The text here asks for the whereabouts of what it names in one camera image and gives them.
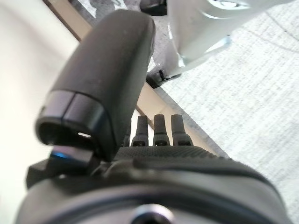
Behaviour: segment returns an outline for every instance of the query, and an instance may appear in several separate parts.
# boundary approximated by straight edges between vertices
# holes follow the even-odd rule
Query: black plastic part
[[[171,130],[174,146],[193,146],[190,136],[185,132],[182,115],[171,116]]]
[[[140,10],[152,16],[167,15],[166,0],[141,0]]]
[[[154,139],[153,146],[169,146],[169,138],[165,126],[163,114],[157,114],[154,117]]]
[[[149,146],[149,129],[147,116],[138,116],[136,136],[132,139],[131,146]]]
[[[88,175],[99,166],[100,161],[93,151],[85,149],[55,146],[48,159],[28,168],[26,185],[31,188],[36,183],[59,175]]]
[[[127,133],[123,139],[123,147],[129,147],[130,146],[130,137],[131,137],[131,124],[127,129]]]
[[[171,81],[173,79],[179,78],[181,74],[172,76],[172,77],[167,77],[165,75],[164,70],[159,70],[157,72],[150,72],[146,76],[146,82],[153,88],[158,88],[164,83]]]
[[[111,161],[145,82],[154,35],[153,20],[140,12],[117,10],[105,17],[54,84],[36,121],[39,140],[86,147]]]

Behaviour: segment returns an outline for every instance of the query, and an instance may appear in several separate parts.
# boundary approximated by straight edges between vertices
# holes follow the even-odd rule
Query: black textured rubber surface
[[[115,160],[136,157],[160,158],[219,158],[216,155],[196,146],[161,146],[161,147],[122,147]]]

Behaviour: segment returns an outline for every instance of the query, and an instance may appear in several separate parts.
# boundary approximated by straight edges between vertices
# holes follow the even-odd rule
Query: textured carpet
[[[76,2],[91,24],[124,7],[119,0]],[[134,10],[137,2],[125,1]],[[168,40],[166,19],[155,18],[161,30],[155,62]],[[232,41],[228,50],[158,92],[168,94],[212,144],[269,178],[299,224],[299,0],[246,23],[232,33]]]

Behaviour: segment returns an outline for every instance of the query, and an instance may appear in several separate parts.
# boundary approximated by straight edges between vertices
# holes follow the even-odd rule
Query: white bicycle frame
[[[188,71],[230,44],[227,36],[259,13],[292,0],[169,0],[169,35],[164,71]]]

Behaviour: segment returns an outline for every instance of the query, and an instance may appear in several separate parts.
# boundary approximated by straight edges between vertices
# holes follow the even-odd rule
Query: gray carpet
[[[114,5],[91,2],[100,10],[88,0],[73,1],[91,24],[123,7],[119,0]],[[136,9],[137,0],[125,2]],[[96,19],[84,13],[88,8]],[[155,18],[161,31],[156,63],[168,39],[163,34],[166,19]],[[232,40],[228,50],[166,83],[163,90],[207,140],[214,140],[211,144],[268,177],[299,224],[299,0],[261,14],[234,31]]]

